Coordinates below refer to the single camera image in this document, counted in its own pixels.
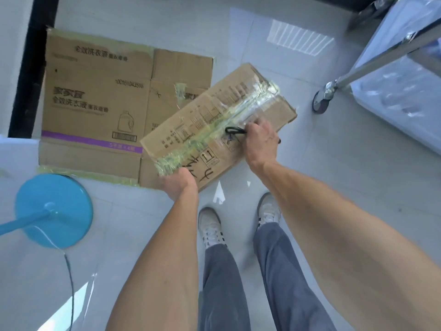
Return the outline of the person's right hand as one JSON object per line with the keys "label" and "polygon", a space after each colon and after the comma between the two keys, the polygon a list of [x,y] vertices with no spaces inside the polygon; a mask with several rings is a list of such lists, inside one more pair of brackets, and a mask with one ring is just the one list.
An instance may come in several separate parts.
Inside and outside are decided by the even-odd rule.
{"label": "person's right hand", "polygon": [[277,148],[280,138],[272,124],[258,119],[245,126],[244,155],[251,171],[260,176],[265,164],[277,163]]}

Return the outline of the person's left hand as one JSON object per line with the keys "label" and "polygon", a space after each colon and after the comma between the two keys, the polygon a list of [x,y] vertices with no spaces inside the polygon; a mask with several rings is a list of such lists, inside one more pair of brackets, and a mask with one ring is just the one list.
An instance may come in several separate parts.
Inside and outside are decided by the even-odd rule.
{"label": "person's left hand", "polygon": [[198,194],[198,188],[194,176],[185,167],[178,168],[173,174],[160,177],[161,190],[170,199],[178,200],[183,192]]}

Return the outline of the black scissors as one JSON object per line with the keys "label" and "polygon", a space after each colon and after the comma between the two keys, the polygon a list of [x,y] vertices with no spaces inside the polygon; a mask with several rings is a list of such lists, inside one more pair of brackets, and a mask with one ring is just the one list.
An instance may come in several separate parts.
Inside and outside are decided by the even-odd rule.
{"label": "black scissors", "polygon": [[229,145],[233,139],[238,141],[244,150],[250,150],[253,153],[263,150],[262,153],[273,153],[270,156],[275,156],[277,146],[281,143],[277,133],[271,128],[268,123],[265,124],[264,130],[252,135],[246,135],[245,127],[226,127],[225,133],[228,135],[224,145]]}

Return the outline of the taped brown cardboard box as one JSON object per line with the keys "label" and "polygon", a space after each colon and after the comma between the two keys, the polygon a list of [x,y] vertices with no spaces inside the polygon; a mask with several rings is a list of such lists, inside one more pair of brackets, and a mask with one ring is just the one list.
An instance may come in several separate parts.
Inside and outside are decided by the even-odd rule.
{"label": "taped brown cardboard box", "polygon": [[244,63],[141,140],[139,186],[160,189],[160,177],[185,167],[201,191],[243,159],[245,136],[227,127],[264,119],[279,131],[296,117],[279,87]]}

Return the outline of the person's left forearm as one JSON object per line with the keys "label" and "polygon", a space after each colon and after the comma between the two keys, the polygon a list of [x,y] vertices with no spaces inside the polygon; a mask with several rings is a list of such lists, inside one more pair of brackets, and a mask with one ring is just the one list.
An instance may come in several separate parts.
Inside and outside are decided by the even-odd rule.
{"label": "person's left forearm", "polygon": [[178,191],[119,293],[106,331],[196,331],[198,192],[190,185]]}

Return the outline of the person's right forearm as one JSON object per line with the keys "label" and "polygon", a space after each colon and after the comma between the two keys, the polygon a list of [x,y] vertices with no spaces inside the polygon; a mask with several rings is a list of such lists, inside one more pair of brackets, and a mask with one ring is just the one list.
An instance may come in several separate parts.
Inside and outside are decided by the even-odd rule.
{"label": "person's right forearm", "polygon": [[330,304],[358,331],[441,331],[441,268],[397,230],[276,161],[250,168],[275,196]]}

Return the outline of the person's left white shoe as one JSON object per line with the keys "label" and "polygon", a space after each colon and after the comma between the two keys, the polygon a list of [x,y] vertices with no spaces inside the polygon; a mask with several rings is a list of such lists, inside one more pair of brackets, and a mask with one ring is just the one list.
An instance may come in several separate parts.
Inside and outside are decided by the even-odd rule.
{"label": "person's left white shoe", "polygon": [[201,209],[198,215],[198,230],[205,249],[225,244],[221,221],[214,209],[210,207]]}

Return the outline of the person's white shoe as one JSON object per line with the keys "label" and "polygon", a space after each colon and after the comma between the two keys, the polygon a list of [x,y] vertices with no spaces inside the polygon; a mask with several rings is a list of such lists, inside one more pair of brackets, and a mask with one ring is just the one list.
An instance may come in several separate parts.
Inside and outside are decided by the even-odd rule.
{"label": "person's white shoe", "polygon": [[225,244],[221,221],[214,209],[210,207],[201,209],[198,215],[198,230],[205,249]]}
{"label": "person's white shoe", "polygon": [[265,224],[280,226],[282,212],[271,192],[262,195],[257,206],[257,228],[258,231]]}

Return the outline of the grey caster wheel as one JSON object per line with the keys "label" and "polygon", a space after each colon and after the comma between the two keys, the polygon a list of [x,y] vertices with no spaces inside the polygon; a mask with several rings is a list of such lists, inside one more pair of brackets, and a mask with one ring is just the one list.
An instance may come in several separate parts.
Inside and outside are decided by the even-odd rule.
{"label": "grey caster wheel", "polygon": [[326,83],[323,88],[317,91],[312,100],[312,112],[317,115],[325,113],[330,101],[334,98],[337,89],[338,81],[333,80]]}

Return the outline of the person's right white shoe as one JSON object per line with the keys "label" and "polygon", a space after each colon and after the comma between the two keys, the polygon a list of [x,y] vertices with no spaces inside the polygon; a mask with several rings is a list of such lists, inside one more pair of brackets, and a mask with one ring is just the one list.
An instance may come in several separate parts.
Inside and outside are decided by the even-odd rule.
{"label": "person's right white shoe", "polygon": [[257,206],[257,228],[258,231],[265,224],[280,226],[282,212],[271,192],[262,195]]}

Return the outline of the flattened printed cardboard box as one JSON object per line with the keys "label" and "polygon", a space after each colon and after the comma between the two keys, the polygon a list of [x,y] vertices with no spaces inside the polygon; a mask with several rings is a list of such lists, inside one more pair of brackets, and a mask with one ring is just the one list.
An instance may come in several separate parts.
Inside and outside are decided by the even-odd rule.
{"label": "flattened printed cardboard box", "polygon": [[42,171],[159,189],[140,140],[207,90],[214,59],[47,29]]}

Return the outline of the blue round fan base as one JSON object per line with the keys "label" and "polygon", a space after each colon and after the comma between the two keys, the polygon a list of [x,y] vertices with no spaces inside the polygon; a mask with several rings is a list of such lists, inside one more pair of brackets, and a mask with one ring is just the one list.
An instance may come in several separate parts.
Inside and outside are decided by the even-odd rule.
{"label": "blue round fan base", "polygon": [[91,197],[75,179],[39,174],[26,181],[15,197],[16,220],[30,220],[23,232],[39,246],[66,249],[80,242],[93,219]]}

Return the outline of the person's left grey trouser leg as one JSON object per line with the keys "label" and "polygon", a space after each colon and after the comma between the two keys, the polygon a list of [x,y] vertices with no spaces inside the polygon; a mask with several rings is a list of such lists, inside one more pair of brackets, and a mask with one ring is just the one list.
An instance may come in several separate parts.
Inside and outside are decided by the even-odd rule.
{"label": "person's left grey trouser leg", "polygon": [[205,250],[198,331],[251,331],[239,269],[225,244]]}

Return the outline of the person's grey trouser leg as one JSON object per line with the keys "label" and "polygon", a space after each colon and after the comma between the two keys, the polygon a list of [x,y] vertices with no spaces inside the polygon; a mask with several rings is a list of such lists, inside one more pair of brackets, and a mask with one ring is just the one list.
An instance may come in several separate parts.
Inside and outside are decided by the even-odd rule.
{"label": "person's grey trouser leg", "polygon": [[198,331],[251,331],[239,269],[225,244],[205,250]]}
{"label": "person's grey trouser leg", "polygon": [[280,225],[259,225],[253,244],[276,330],[336,331],[309,287],[290,239]]}

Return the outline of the plastic-wrapped white bundle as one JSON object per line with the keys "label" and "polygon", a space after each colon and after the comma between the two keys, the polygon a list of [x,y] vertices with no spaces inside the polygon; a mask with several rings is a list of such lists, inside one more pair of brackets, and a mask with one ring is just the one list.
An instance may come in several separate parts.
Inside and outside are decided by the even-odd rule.
{"label": "plastic-wrapped white bundle", "polygon": [[[398,0],[353,69],[441,19],[441,0]],[[356,101],[441,155],[441,76],[403,56],[351,83]]]}

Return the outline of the person's right grey trouser leg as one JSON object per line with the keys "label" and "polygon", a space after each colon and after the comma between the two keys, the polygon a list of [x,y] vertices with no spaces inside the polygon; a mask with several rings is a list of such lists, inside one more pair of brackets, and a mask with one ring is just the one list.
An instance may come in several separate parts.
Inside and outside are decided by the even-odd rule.
{"label": "person's right grey trouser leg", "polygon": [[280,225],[259,225],[253,244],[276,330],[336,331],[309,287],[290,239]]}

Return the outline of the blue fan pole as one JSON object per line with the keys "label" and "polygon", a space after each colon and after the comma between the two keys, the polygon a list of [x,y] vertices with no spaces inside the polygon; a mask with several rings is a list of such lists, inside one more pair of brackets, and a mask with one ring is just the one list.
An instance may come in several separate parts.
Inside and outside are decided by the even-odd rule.
{"label": "blue fan pole", "polygon": [[15,220],[0,224],[0,236],[11,233],[18,229],[24,229],[31,225],[40,224],[50,217],[51,211],[43,210]]}

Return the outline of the black furniture base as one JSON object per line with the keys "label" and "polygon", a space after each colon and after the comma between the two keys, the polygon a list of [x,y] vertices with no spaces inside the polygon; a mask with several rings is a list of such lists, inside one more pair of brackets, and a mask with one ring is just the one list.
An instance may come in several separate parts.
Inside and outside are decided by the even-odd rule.
{"label": "black furniture base", "polygon": [[365,9],[352,16],[347,31],[352,31],[372,19],[383,18],[395,2],[396,0],[374,0]]}

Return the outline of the black door frame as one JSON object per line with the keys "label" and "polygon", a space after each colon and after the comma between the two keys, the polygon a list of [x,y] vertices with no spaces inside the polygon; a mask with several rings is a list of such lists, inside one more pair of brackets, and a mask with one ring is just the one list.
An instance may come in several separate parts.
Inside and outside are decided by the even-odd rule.
{"label": "black door frame", "polygon": [[47,28],[54,27],[59,0],[32,0],[14,97],[9,138],[30,139],[45,73]]}

